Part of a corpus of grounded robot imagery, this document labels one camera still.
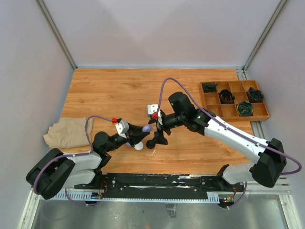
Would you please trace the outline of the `rolled dark tie right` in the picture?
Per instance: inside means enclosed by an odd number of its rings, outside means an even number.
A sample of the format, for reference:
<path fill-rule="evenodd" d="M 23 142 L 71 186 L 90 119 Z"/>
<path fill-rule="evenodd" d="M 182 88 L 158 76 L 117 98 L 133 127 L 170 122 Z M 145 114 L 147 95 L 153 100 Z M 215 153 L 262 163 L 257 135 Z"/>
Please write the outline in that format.
<path fill-rule="evenodd" d="M 256 90 L 250 87 L 246 92 L 248 100 L 250 103 L 262 103 L 264 100 L 264 95 L 260 90 Z"/>

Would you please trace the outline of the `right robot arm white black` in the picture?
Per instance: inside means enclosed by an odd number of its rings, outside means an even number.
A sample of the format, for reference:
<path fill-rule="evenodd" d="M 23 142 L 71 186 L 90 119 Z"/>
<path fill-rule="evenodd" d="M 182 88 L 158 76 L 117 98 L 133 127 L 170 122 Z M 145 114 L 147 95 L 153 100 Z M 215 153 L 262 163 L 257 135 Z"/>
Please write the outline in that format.
<path fill-rule="evenodd" d="M 220 190 L 226 191 L 233 184 L 246 181 L 255 181 L 269 188 L 275 186 L 287 164 L 281 141 L 255 137 L 228 124 L 212 112 L 195 108 L 189 97 L 182 92 L 173 93 L 169 102 L 174 110 L 172 114 L 165 114 L 158 104 L 147 106 L 149 122 L 156 123 L 157 127 L 154 138 L 146 143 L 148 148 L 154 148 L 156 144 L 167 145 L 163 134 L 170 135 L 171 129 L 183 125 L 192 132 L 227 144 L 250 160 L 235 166 L 224 165 L 216 178 L 216 186 Z"/>

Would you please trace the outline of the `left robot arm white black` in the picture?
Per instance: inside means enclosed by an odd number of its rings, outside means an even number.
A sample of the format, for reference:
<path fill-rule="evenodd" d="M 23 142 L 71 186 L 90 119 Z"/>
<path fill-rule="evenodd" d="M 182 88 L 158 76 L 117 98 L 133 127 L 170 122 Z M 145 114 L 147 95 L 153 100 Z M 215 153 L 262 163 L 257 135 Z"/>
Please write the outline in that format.
<path fill-rule="evenodd" d="M 150 134 L 152 126 L 136 126 L 124 120 L 115 125 L 117 133 L 108 135 L 100 131 L 94 136 L 92 150 L 69 154 L 51 149 L 26 175 L 26 181 L 37 195 L 45 200 L 55 197 L 62 189 L 87 184 L 96 189 L 102 184 L 97 170 L 110 160 L 109 152 L 128 144 L 143 149 L 142 140 Z"/>

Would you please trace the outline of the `beige folded cloth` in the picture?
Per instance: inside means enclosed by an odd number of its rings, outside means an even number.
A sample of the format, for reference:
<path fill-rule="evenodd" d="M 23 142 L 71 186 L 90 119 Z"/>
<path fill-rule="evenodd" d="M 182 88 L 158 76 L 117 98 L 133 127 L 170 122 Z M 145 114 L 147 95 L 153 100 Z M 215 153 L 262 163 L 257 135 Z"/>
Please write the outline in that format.
<path fill-rule="evenodd" d="M 49 148 L 69 149 L 88 146 L 85 133 L 86 118 L 62 117 L 58 123 L 49 127 L 43 136 Z"/>

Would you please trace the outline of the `rolled black tie centre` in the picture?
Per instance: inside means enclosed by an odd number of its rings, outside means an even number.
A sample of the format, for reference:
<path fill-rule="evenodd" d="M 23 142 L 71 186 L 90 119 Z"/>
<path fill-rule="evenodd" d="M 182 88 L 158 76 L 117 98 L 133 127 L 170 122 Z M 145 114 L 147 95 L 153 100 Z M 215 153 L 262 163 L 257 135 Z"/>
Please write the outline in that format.
<path fill-rule="evenodd" d="M 223 89 L 219 93 L 219 99 L 221 104 L 234 104 L 235 96 L 227 89 Z"/>

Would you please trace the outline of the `black earbud charging case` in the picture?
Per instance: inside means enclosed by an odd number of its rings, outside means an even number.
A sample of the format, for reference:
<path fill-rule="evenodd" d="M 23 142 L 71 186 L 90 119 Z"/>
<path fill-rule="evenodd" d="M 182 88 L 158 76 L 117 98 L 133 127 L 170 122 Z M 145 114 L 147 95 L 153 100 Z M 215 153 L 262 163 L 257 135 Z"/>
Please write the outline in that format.
<path fill-rule="evenodd" d="M 148 149 L 153 149 L 153 148 L 155 148 L 155 142 L 154 142 L 153 140 L 148 140 L 148 141 L 146 142 L 146 147 L 147 147 Z"/>

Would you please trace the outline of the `white earbud charging case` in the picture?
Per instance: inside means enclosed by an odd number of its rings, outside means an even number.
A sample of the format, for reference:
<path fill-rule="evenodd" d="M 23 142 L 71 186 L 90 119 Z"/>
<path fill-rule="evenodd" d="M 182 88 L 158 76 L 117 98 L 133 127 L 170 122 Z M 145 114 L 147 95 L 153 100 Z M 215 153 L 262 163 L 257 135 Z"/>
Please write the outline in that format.
<path fill-rule="evenodd" d="M 135 144 L 134 149 L 137 150 L 137 151 L 142 150 L 143 149 L 143 142 L 140 141 L 139 143 Z"/>

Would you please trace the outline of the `rolled blue yellow tie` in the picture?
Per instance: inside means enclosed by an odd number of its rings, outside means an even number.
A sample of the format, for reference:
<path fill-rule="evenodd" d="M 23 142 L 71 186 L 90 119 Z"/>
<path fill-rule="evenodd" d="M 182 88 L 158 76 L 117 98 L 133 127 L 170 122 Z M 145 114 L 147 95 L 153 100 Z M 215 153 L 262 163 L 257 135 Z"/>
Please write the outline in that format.
<path fill-rule="evenodd" d="M 242 101 L 236 105 L 236 109 L 239 116 L 246 117 L 253 115 L 254 107 L 250 102 Z"/>

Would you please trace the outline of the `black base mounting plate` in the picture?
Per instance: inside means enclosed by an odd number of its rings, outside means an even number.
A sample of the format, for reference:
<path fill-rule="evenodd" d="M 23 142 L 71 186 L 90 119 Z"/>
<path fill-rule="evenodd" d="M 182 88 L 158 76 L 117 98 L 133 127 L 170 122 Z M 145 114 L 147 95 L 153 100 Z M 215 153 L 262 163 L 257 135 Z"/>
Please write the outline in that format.
<path fill-rule="evenodd" d="M 241 190 L 238 185 L 230 185 L 220 176 L 201 176 L 189 174 L 98 174 L 89 184 L 78 184 L 75 189 L 101 190 L 127 197 L 131 193 L 143 192 L 149 197 L 167 195 L 181 197 L 187 193 L 210 191 L 235 192 Z"/>

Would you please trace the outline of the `wooden compartment tray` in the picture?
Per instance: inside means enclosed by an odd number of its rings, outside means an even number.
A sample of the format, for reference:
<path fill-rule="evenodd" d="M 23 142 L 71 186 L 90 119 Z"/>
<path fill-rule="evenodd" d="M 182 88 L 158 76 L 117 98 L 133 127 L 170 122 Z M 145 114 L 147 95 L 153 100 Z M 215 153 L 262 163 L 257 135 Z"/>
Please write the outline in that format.
<path fill-rule="evenodd" d="M 217 83 L 216 93 L 204 93 L 203 83 Z M 199 92 L 202 102 L 202 107 L 215 113 L 225 121 L 265 121 L 270 118 L 269 111 L 263 100 L 262 103 L 251 103 L 254 107 L 253 115 L 242 117 L 238 115 L 236 105 L 242 101 L 248 101 L 246 92 L 250 87 L 256 90 L 260 90 L 256 81 L 216 81 L 216 82 L 200 82 Z M 219 93 L 223 90 L 229 90 L 234 96 L 234 104 L 221 104 L 219 99 Z"/>

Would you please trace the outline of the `rolled dark tie top left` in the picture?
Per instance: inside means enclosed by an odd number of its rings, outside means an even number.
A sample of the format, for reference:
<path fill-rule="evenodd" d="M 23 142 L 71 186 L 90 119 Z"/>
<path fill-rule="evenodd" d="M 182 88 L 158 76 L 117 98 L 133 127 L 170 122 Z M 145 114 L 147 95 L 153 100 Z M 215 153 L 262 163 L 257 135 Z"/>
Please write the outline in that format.
<path fill-rule="evenodd" d="M 204 93 L 216 93 L 217 92 L 217 83 L 203 83 L 202 88 Z"/>

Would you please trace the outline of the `rolled dark tie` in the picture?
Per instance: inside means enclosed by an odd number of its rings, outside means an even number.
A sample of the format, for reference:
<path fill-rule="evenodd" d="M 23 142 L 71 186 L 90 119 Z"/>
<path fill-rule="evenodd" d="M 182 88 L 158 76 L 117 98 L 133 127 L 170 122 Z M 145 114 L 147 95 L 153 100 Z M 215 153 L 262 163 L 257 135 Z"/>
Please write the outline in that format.
<path fill-rule="evenodd" d="M 256 90 L 250 87 L 246 92 L 248 100 L 250 103 L 262 103 L 264 100 L 264 95 L 260 90 Z"/>
<path fill-rule="evenodd" d="M 217 92 L 217 83 L 203 83 L 202 88 L 204 93 L 216 93 Z"/>

